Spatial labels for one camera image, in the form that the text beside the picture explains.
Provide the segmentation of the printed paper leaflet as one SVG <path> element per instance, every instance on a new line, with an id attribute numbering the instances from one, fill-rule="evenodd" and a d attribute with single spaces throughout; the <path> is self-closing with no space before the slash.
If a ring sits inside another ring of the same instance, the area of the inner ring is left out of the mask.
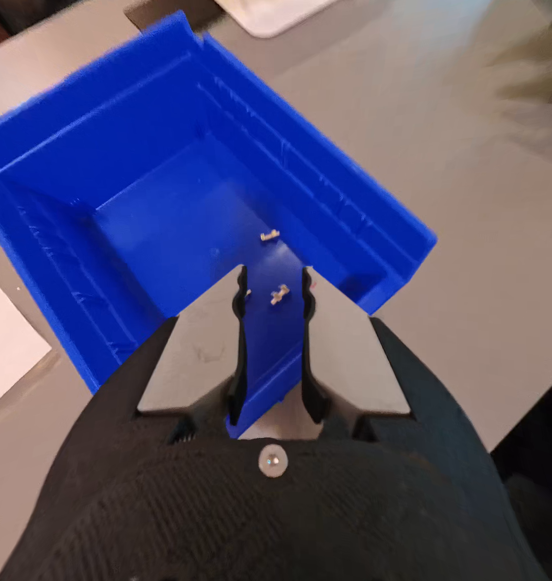
<path id="1" fill-rule="evenodd" d="M 0 288 L 0 399 L 50 351 Z"/>

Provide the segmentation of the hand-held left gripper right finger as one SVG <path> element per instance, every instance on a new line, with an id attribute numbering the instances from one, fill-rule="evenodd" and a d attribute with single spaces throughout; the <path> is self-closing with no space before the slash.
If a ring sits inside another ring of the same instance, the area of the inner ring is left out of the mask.
<path id="1" fill-rule="evenodd" d="M 302 270 L 301 397 L 315 424 L 339 416 L 408 417 L 403 393 L 371 318 L 313 267 Z"/>

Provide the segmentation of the blue plastic bin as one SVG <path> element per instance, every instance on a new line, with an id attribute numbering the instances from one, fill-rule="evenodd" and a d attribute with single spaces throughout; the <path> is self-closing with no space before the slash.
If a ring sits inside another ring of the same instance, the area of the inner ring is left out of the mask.
<path id="1" fill-rule="evenodd" d="M 232 438 L 300 381 L 303 267 L 372 315 L 437 240 L 181 11 L 0 116 L 0 245 L 92 394 L 247 267 Z"/>

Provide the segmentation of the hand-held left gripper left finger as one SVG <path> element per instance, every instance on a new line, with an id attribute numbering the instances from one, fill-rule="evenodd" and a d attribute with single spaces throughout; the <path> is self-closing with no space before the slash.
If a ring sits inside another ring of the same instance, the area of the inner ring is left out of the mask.
<path id="1" fill-rule="evenodd" d="M 216 415 L 237 425 L 247 396 L 247 267 L 237 265 L 177 316 L 137 410 Z"/>

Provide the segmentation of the white stand base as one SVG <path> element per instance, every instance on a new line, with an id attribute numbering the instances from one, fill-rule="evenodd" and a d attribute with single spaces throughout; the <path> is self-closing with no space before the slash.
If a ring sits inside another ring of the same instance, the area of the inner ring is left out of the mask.
<path id="1" fill-rule="evenodd" d="M 286 32 L 336 1 L 215 1 L 252 37 L 269 39 Z"/>

